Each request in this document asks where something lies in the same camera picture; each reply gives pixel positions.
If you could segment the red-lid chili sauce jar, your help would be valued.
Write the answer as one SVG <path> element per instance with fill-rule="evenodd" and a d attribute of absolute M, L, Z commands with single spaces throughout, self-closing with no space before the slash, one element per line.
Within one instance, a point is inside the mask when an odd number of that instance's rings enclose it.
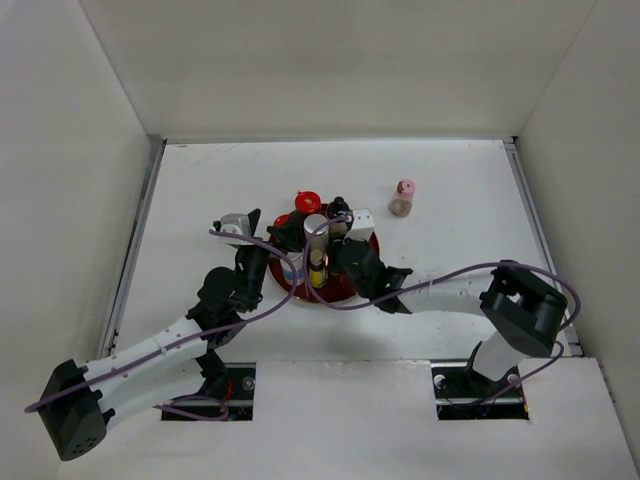
<path fill-rule="evenodd" d="M 283 214 L 278 216 L 274 223 L 273 226 L 274 227 L 282 227 L 288 220 L 289 220 L 290 215 L 289 214 Z"/>

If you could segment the peppercorn jar blue label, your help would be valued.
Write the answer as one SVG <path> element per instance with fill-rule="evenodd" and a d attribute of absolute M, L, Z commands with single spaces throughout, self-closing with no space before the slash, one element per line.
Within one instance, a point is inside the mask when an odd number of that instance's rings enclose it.
<path fill-rule="evenodd" d="M 284 282 L 291 286 L 304 283 L 304 264 L 302 252 L 287 252 L 286 260 L 281 260 L 281 271 Z"/>

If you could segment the peppercorn jar silver lid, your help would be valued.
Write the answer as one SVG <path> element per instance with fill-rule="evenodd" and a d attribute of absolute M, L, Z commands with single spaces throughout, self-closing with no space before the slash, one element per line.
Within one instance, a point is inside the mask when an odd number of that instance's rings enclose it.
<path fill-rule="evenodd" d="M 329 226 L 326 222 L 327 218 L 319 213 L 309 215 L 305 218 L 303 230 L 305 240 L 309 244 L 306 253 L 307 260 L 310 259 L 310 255 L 314 250 L 319 250 L 322 255 L 327 254 Z"/>

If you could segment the small yellow-label oil bottle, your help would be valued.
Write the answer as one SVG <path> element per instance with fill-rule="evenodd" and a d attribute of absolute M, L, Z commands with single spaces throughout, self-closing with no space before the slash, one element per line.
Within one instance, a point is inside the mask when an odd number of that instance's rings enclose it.
<path fill-rule="evenodd" d="M 321 289 L 327 282 L 326 254 L 313 249 L 309 254 L 309 280 L 314 289 Z"/>

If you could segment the black-cap clear spice bottle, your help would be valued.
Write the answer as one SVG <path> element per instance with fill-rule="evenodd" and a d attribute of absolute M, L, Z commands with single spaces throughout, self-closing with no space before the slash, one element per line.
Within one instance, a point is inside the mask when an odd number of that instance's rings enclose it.
<path fill-rule="evenodd" d="M 346 216 L 349 211 L 349 205 L 342 196 L 336 196 L 327 206 L 327 215 L 329 218 Z"/>

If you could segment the pink-cap spice shaker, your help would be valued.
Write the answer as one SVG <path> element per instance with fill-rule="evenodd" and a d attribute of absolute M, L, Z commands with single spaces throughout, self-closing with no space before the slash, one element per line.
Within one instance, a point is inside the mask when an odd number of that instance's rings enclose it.
<path fill-rule="evenodd" d="M 404 218 L 411 212 L 415 194 L 415 183 L 410 179 L 400 180 L 395 188 L 388 209 L 396 217 Z"/>

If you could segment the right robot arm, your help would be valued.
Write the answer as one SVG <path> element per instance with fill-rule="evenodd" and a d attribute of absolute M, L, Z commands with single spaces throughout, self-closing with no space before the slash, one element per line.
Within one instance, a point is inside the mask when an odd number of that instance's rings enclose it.
<path fill-rule="evenodd" d="M 348 240 L 334 257 L 365 300 L 388 314 L 449 312 L 486 318 L 495 332 L 479 342 L 464 370 L 464 384 L 485 400 L 519 386 L 511 370 L 526 358 L 552 357 L 557 335 L 570 324 L 569 301 L 549 284 L 552 273 L 512 260 L 464 267 L 440 277 L 420 278 L 409 268 L 387 266 L 368 243 Z"/>

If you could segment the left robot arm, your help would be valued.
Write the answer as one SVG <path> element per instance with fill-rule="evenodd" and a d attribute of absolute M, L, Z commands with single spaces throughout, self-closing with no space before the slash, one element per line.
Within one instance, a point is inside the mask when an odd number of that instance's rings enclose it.
<path fill-rule="evenodd" d="M 87 454 L 141 411 L 221 393 L 227 367 L 217 351 L 261 319 L 256 309 L 268 263 L 279 252 L 257 237 L 260 217 L 254 209 L 213 223 L 211 234 L 233 246 L 234 265 L 207 273 L 184 316 L 110 356 L 54 368 L 40 399 L 26 410 L 39 415 L 61 461 Z"/>

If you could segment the round red lacquer tray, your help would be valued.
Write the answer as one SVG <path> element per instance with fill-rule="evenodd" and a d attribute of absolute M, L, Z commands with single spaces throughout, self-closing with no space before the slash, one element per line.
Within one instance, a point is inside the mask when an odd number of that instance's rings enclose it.
<path fill-rule="evenodd" d="M 333 260 L 332 255 L 338 251 L 339 244 L 340 241 L 338 240 L 331 240 L 329 242 L 327 255 L 325 256 L 327 261 L 327 281 L 322 288 L 317 289 L 318 295 L 328 303 L 346 301 L 357 294 L 357 291 L 348 275 L 344 272 L 339 273 L 336 270 L 337 265 Z M 279 257 L 271 256 L 268 263 L 268 271 L 274 281 L 283 290 L 289 291 L 291 285 L 287 275 L 290 271 L 285 271 L 284 267 L 288 267 L 286 262 L 281 260 Z M 317 303 L 317 299 L 309 293 L 304 284 L 302 271 L 298 273 L 298 280 L 300 283 L 296 286 L 294 297 L 302 302 Z"/>

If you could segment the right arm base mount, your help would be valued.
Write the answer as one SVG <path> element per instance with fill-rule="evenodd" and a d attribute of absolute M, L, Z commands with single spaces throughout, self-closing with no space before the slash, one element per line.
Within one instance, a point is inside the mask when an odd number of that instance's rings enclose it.
<path fill-rule="evenodd" d="M 520 371 L 512 367 L 498 381 L 473 371 L 467 361 L 430 364 L 436 415 L 441 421 L 529 419 Z"/>

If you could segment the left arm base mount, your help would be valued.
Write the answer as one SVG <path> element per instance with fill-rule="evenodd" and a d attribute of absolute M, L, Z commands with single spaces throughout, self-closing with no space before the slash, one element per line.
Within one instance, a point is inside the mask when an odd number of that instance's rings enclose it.
<path fill-rule="evenodd" d="M 158 407 L 164 422 L 238 422 L 253 419 L 257 365 L 225 363 L 215 351 L 198 359 L 204 382 L 196 393 Z"/>

